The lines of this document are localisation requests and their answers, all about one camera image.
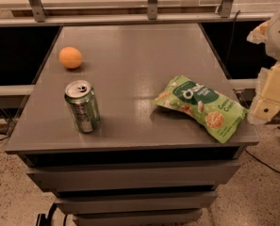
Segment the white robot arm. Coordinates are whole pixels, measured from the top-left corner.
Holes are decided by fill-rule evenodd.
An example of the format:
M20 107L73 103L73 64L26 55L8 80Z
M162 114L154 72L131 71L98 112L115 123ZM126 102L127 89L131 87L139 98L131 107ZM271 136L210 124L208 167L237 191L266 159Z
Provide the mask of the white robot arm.
M270 122L280 112L280 8L271 19L256 27L247 41L265 44L266 55L276 60L270 68L262 68L255 85L255 98L248 114L248 122L254 125Z

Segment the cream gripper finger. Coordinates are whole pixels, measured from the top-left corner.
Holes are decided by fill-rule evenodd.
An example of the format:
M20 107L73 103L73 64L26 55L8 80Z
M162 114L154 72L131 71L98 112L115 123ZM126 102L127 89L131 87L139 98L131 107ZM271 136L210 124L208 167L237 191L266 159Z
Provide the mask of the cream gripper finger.
M254 44L264 43L267 39L268 25L269 21L266 21L257 26L253 31L249 33L246 40Z
M253 99L247 120L260 125L270 122L280 112L280 61L270 69L262 68L255 85Z

